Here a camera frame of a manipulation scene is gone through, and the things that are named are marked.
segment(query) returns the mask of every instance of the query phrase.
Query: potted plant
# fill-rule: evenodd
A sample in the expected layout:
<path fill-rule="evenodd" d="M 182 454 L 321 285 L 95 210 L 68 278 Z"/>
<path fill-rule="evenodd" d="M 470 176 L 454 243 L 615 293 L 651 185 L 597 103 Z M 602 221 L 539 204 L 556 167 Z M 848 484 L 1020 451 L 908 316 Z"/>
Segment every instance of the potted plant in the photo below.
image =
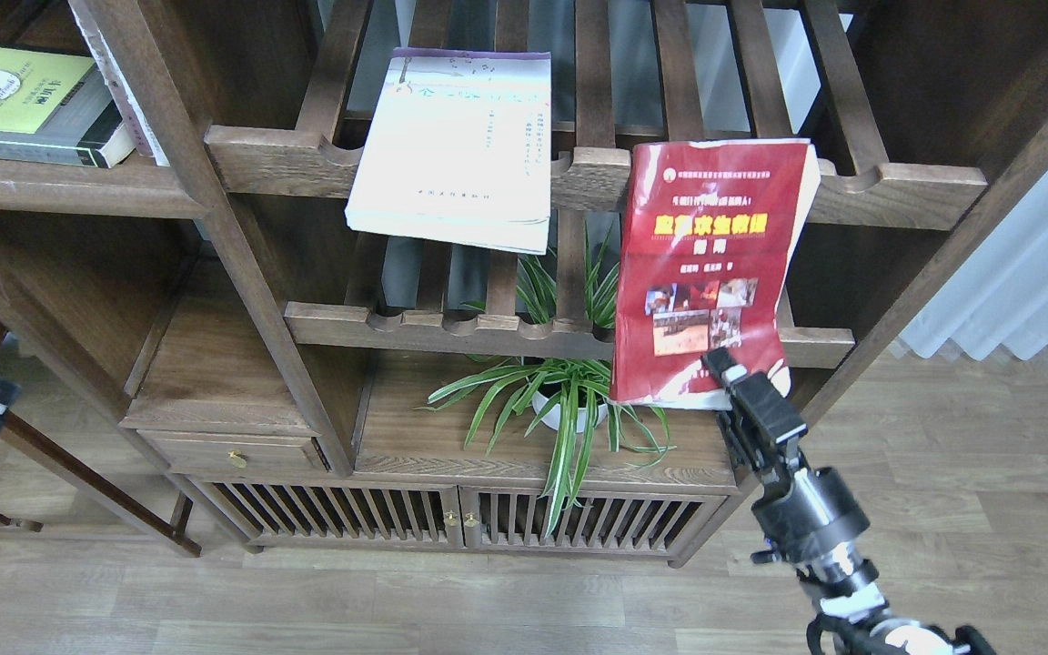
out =
<path fill-rule="evenodd" d="M 614 327 L 617 303 L 617 268 L 613 265 L 604 272 L 604 249 L 606 244 L 593 252 L 586 240 L 589 257 L 585 258 L 585 306 L 590 320 L 601 328 Z M 517 294 L 527 308 L 528 319 L 534 323 L 552 321 L 556 306 L 556 282 L 552 274 L 545 269 L 540 257 L 521 258 L 520 282 Z M 483 310 L 482 304 L 470 303 L 474 309 Z M 549 497 L 548 517 L 545 520 L 545 534 L 551 534 L 561 512 L 576 503 L 577 494 L 585 480 L 593 452 L 594 436 L 598 424 L 606 423 L 609 451 L 653 453 L 656 458 L 645 465 L 657 464 L 670 444 L 670 427 L 660 408 L 652 408 L 653 415 L 660 422 L 660 432 L 665 435 L 665 444 L 646 425 L 635 408 L 608 401 L 611 362 L 593 359 L 533 359 L 533 357 L 493 357 L 489 369 L 434 390 L 428 396 L 429 407 L 424 410 L 445 410 L 477 390 L 483 397 L 473 413 L 471 428 L 463 438 L 463 447 L 477 436 L 479 427 L 489 413 L 495 413 L 492 435 L 487 437 L 486 452 L 492 452 L 500 438 L 507 420 L 524 414 L 532 407 L 536 416 L 528 423 L 525 436 L 532 434 L 537 427 L 546 423 L 553 427 L 556 437 L 553 442 L 552 460 L 548 466 L 542 497 Z M 506 396 L 504 405 L 496 410 L 496 399 Z M 631 425 L 645 440 L 643 444 L 628 443 L 624 428 Z"/>

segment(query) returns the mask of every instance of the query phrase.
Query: white book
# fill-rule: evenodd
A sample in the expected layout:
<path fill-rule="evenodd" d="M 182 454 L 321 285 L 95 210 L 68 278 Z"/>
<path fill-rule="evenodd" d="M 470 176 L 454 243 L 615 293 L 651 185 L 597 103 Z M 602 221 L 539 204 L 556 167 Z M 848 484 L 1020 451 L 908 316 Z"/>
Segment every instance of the white book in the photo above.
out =
<path fill-rule="evenodd" d="M 395 49 L 346 203 L 350 228 L 543 254 L 547 52 Z"/>

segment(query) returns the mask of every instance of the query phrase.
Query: slatted cabinet door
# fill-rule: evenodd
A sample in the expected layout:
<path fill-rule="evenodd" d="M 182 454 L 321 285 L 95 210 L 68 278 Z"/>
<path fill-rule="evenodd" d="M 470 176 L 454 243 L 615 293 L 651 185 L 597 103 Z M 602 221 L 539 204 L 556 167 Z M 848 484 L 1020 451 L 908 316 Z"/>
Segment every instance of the slatted cabinet door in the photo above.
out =
<path fill-rule="evenodd" d="M 482 550 L 606 552 L 672 559 L 725 497 L 584 493 L 545 536 L 548 498 L 536 489 L 460 487 L 463 538 Z"/>
<path fill-rule="evenodd" d="M 389 488 L 343 485 L 206 482 L 235 514 L 254 546 L 462 548 L 454 486 Z"/>

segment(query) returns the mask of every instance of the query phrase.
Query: wooden bookshelf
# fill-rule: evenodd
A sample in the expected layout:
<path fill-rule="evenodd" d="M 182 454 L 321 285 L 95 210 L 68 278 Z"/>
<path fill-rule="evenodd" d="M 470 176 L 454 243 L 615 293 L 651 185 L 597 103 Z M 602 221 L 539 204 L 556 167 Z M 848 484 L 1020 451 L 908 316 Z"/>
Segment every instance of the wooden bookshelf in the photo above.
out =
<path fill-rule="evenodd" d="M 387 240 L 355 235 L 342 216 L 370 121 L 346 100 L 371 3 L 334 3 L 325 29 L 304 0 L 240 14 L 210 0 L 70 4 L 94 18 L 92 37 L 108 42 L 172 167 L 0 162 L 0 319 L 247 548 L 539 548 L 685 563 L 754 480 L 728 468 L 703 417 L 675 416 L 683 440 L 660 467 L 603 455 L 590 474 L 597 495 L 545 542 L 527 519 L 544 502 L 545 447 L 506 437 L 490 456 L 462 452 L 459 408 L 425 416 L 411 406 L 465 366 L 445 353 L 608 359 L 610 335 L 577 302 L 583 213 L 618 209 L 640 141 L 790 135 L 764 7 L 802 18 L 823 86 L 799 130 L 823 182 L 781 307 L 793 399 L 810 420 L 1048 168 L 1048 3 L 706 1 L 732 18 L 751 125 L 737 134 L 702 124 L 683 0 L 650 3 L 661 78 L 646 92 L 660 94 L 665 123 L 618 126 L 608 3 L 577 0 L 565 28 L 576 113 L 553 132 L 556 320 L 515 313 L 516 258 L 496 253 L 489 311 L 445 310 L 450 245 L 430 242 L 415 306 L 390 307 Z M 66 4 L 16 7 L 0 3 L 5 38 L 75 41 Z M 419 0 L 411 44 L 445 45 L 453 9 Z M 527 48 L 528 9 L 495 4 L 496 49 Z M 840 12 L 859 14 L 851 34 Z M 192 277 L 200 239 L 180 219 L 198 221 L 219 257 Z M 183 279 L 222 282 L 182 292 Z M 257 436 L 279 467 L 241 472 L 211 446 L 217 436 Z M 224 459 L 198 464 L 208 452 Z M 191 463 L 170 461 L 180 453 Z"/>

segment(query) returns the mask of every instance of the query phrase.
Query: wooden floor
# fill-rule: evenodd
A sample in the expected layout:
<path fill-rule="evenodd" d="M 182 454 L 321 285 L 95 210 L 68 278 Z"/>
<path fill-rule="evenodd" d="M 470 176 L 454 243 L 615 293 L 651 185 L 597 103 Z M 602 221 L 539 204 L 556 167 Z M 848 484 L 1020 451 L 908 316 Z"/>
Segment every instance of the wooden floor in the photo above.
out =
<path fill-rule="evenodd" d="M 117 437 L 88 434 L 99 423 L 27 368 L 10 365 L 40 398 L 25 418 L 158 498 Z M 1048 654 L 1048 364 L 886 355 L 808 437 L 807 453 L 835 464 L 870 515 L 860 546 L 894 609 L 949 630 L 973 623 L 1003 655 Z M 0 476 L 0 498 L 14 485 L 30 493 L 28 481 Z M 34 499 L 20 505 L 45 511 Z M 82 503 L 61 506 L 74 514 Z M 788 569 L 748 563 L 760 536 L 746 509 L 684 569 L 300 548 L 247 555 L 200 519 L 200 560 L 154 544 L 0 539 L 0 654 L 806 652 L 810 606 Z"/>

